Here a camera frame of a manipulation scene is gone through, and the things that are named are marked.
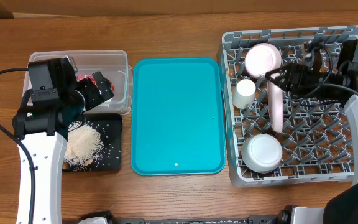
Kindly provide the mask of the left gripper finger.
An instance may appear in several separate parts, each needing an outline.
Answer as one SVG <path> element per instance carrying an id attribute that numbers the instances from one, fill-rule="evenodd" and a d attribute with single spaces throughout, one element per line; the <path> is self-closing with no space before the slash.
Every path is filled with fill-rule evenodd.
<path id="1" fill-rule="evenodd" d="M 101 72 L 93 73 L 92 77 L 96 81 L 96 85 L 103 101 L 108 101 L 114 97 L 112 85 L 109 79 L 105 78 Z"/>
<path id="2" fill-rule="evenodd" d="M 86 110 L 91 110 L 104 102 L 97 85 L 94 85 L 89 78 L 79 81 L 76 89 L 85 99 Z"/>

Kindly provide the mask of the white pink plate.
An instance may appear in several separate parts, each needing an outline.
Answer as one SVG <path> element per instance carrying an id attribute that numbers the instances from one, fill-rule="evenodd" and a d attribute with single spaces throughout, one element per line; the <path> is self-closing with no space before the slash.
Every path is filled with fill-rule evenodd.
<path id="1" fill-rule="evenodd" d="M 283 130 L 283 91 L 273 84 L 267 83 L 268 90 L 268 112 L 272 129 L 276 133 Z"/>

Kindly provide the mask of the red snack wrapper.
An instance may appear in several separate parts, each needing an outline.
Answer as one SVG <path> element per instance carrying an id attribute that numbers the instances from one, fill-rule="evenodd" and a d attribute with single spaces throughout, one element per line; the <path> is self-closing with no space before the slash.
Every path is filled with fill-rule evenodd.
<path id="1" fill-rule="evenodd" d="M 94 85 L 97 85 L 96 80 L 94 79 L 94 77 L 92 75 L 80 74 L 80 75 L 76 76 L 77 82 L 84 80 L 86 78 L 89 78 Z M 111 90 L 114 91 L 114 85 L 113 85 L 112 81 L 110 80 L 109 82 L 111 84 Z"/>

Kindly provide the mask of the cream cup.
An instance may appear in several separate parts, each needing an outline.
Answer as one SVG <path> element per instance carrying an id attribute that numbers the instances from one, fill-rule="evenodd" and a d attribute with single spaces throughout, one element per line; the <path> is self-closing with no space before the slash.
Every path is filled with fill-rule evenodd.
<path id="1" fill-rule="evenodd" d="M 246 109 L 251 106 L 255 99 L 256 86 L 250 79 L 239 81 L 232 94 L 232 103 L 239 109 Z"/>

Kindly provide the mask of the grey metal bowl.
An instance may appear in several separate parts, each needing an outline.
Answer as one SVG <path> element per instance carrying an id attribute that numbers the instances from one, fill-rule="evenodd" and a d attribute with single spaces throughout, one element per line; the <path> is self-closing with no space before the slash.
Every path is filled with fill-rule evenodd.
<path id="1" fill-rule="evenodd" d="M 282 159 L 283 149 L 279 141 L 268 134 L 257 134 L 246 139 L 241 149 L 245 165 L 257 173 L 275 170 Z"/>

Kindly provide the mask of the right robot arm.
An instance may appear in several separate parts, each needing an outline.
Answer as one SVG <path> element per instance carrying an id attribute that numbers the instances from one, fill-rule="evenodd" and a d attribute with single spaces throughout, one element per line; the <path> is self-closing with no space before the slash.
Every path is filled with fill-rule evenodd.
<path id="1" fill-rule="evenodd" d="M 358 40 L 341 45 L 337 73 L 290 63 L 265 74 L 267 80 L 299 98 L 334 100 L 344 108 L 351 129 L 354 179 L 349 189 L 332 198 L 325 207 L 287 205 L 279 223 L 358 223 Z"/>

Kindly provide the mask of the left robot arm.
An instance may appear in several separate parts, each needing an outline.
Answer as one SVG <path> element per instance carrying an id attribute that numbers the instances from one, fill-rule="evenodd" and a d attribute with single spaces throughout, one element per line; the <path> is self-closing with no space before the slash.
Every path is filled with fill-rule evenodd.
<path id="1" fill-rule="evenodd" d="M 20 150 L 17 223 L 61 223 L 62 165 L 68 128 L 75 119 L 113 96 L 101 72 L 77 78 L 69 57 L 28 64 L 25 91 L 12 124 Z"/>

